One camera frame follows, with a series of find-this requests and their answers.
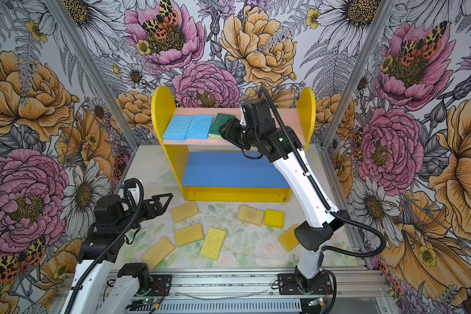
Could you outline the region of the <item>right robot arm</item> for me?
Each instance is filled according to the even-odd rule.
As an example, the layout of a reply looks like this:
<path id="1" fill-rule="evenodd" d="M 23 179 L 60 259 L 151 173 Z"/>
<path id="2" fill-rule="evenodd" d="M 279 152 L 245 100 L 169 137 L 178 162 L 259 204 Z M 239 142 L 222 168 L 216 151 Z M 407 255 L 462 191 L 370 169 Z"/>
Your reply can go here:
<path id="1" fill-rule="evenodd" d="M 310 293 L 321 278 L 322 248 L 344 223 L 336 218 L 338 208 L 323 194 L 300 140 L 284 124 L 275 105 L 253 99 L 245 102 L 241 111 L 240 119 L 228 120 L 219 132 L 241 150 L 256 148 L 276 167 L 297 197 L 306 220 L 294 231 L 302 246 L 296 282 L 302 293 Z"/>

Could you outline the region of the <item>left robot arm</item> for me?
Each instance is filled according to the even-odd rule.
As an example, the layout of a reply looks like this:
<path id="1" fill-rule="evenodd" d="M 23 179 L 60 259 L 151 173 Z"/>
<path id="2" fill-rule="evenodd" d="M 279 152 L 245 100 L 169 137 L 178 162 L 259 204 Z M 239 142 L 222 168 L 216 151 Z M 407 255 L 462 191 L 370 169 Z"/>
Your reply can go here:
<path id="1" fill-rule="evenodd" d="M 170 291 L 171 276 L 152 276 L 148 265 L 134 262 L 120 268 L 111 294 L 102 304 L 98 303 L 119 251 L 128 243 L 128 231 L 163 215 L 172 198 L 171 193 L 154 195 L 144 200 L 139 210 L 124 209 L 126 200 L 115 194 L 98 200 L 96 221 L 81 245 L 62 313 L 124 313 L 134 306 L 145 305 L 144 301 L 133 301 L 133 298 L 163 301 Z"/>

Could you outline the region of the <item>speckled yellow sponge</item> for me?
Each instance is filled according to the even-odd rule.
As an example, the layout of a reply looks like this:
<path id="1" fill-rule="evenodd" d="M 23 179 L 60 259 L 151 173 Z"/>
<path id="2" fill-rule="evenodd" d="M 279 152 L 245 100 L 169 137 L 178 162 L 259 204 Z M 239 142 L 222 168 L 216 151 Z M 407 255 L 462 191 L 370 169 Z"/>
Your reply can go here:
<path id="1" fill-rule="evenodd" d="M 200 256 L 211 260 L 217 260 L 225 240 L 226 231 L 210 227 L 205 237 Z"/>

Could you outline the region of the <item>bright yellow square sponge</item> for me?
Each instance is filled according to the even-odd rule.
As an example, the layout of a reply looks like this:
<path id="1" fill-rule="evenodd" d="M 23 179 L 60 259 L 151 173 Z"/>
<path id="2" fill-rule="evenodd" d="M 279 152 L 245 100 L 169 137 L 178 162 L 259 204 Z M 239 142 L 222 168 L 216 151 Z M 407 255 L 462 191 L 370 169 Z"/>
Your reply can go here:
<path id="1" fill-rule="evenodd" d="M 282 229 L 284 227 L 285 213 L 273 209 L 265 210 L 264 225 L 272 228 Z"/>

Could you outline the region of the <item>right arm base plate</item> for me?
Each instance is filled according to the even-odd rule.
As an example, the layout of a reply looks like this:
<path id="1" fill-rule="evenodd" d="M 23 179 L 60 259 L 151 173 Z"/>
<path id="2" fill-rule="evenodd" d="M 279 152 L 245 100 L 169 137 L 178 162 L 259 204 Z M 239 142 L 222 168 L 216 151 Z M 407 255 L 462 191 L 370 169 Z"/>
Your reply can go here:
<path id="1" fill-rule="evenodd" d="M 317 274 L 313 279 L 306 279 L 299 273 L 279 273 L 277 275 L 280 295 L 332 295 L 333 281 L 328 274 Z"/>

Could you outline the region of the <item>green scouring sponge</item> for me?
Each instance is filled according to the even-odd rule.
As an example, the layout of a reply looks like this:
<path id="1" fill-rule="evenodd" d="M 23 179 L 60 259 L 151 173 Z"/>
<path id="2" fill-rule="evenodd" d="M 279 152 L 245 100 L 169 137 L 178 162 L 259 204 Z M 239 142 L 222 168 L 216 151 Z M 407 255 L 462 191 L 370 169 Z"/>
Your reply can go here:
<path id="1" fill-rule="evenodd" d="M 234 115 L 218 113 L 211 127 L 209 128 L 208 136 L 214 138 L 221 138 L 221 132 L 219 131 L 219 129 L 223 127 L 232 118 L 234 118 Z"/>

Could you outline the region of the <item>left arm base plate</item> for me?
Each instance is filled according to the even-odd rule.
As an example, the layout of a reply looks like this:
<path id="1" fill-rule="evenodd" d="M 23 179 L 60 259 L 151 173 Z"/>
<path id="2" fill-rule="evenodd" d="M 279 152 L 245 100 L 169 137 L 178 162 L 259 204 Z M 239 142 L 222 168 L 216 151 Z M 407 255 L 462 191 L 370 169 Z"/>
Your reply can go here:
<path id="1" fill-rule="evenodd" d="M 113 285 L 111 295 L 121 293 L 129 296 L 134 292 L 133 297 L 165 297 L 170 294 L 171 275 L 150 275 L 148 286 L 142 286 L 140 279 L 133 276 L 118 277 Z"/>

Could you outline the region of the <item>light blue sponge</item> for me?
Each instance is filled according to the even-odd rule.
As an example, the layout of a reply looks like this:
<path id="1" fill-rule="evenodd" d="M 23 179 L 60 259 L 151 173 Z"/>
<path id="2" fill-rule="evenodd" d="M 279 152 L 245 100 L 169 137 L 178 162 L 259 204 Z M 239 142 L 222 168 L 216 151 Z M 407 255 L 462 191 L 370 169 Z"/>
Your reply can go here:
<path id="1" fill-rule="evenodd" d="M 165 141 L 185 141 L 192 116 L 174 115 L 164 132 Z"/>

